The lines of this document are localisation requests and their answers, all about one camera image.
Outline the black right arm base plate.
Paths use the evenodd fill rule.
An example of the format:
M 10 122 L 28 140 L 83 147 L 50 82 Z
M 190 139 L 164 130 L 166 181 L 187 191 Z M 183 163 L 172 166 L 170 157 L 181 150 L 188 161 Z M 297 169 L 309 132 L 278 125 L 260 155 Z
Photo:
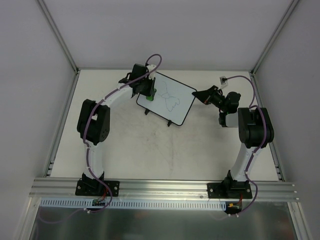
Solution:
M 248 181 L 236 183 L 215 183 L 207 185 L 209 199 L 252 199 L 252 190 Z

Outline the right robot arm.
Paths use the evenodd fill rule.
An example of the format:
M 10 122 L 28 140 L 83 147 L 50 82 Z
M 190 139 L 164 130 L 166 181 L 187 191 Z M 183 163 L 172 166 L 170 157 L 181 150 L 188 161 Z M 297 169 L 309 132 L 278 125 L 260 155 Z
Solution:
M 240 150 L 234 165 L 221 183 L 224 193 L 235 198 L 250 182 L 249 175 L 258 155 L 274 139 L 268 111 L 257 105 L 239 107 L 239 93 L 231 91 L 224 96 L 215 85 L 207 90 L 195 91 L 192 95 L 203 104 L 212 104 L 218 108 L 218 122 L 222 127 L 238 129 Z

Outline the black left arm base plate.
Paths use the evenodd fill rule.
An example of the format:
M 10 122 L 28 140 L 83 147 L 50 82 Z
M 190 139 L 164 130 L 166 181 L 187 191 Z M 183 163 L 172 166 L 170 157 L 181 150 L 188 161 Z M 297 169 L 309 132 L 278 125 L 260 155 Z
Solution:
M 103 181 L 110 189 L 113 197 L 119 196 L 120 182 L 115 180 Z M 106 187 L 97 182 L 95 179 L 84 181 L 82 178 L 77 181 L 75 195 L 84 197 L 101 197 L 106 190 Z

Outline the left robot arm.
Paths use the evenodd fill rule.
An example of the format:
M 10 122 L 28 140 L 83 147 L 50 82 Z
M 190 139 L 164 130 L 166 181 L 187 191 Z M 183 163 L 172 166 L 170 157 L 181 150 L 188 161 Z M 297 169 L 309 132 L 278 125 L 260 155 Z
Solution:
M 86 150 L 81 181 L 93 195 L 101 194 L 105 188 L 101 145 L 110 133 L 111 109 L 135 95 L 152 100 L 156 93 L 157 68 L 157 65 L 148 63 L 135 64 L 132 71 L 118 82 L 117 88 L 102 100 L 83 101 L 76 127 Z

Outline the green bone-shaped eraser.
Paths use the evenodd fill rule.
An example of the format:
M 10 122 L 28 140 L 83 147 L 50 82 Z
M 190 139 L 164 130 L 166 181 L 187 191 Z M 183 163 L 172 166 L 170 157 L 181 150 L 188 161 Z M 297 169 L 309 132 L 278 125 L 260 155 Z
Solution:
M 146 96 L 146 99 L 150 102 L 152 102 L 155 98 L 155 94 L 156 94 L 157 90 L 155 88 L 150 90 L 150 93 L 148 96 Z

